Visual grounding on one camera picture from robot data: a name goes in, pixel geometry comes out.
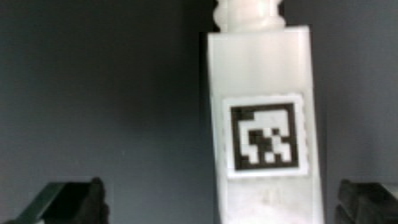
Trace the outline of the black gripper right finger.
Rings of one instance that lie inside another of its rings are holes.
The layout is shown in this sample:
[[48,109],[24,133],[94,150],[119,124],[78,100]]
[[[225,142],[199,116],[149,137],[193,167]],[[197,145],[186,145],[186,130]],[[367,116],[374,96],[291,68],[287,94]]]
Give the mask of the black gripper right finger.
[[398,184],[341,180],[334,224],[398,224]]

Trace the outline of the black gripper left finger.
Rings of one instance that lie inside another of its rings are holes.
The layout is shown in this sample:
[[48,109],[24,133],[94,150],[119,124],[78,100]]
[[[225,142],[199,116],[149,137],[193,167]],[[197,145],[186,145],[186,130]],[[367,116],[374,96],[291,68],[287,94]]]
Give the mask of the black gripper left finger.
[[49,182],[17,216],[14,224],[110,224],[104,184]]

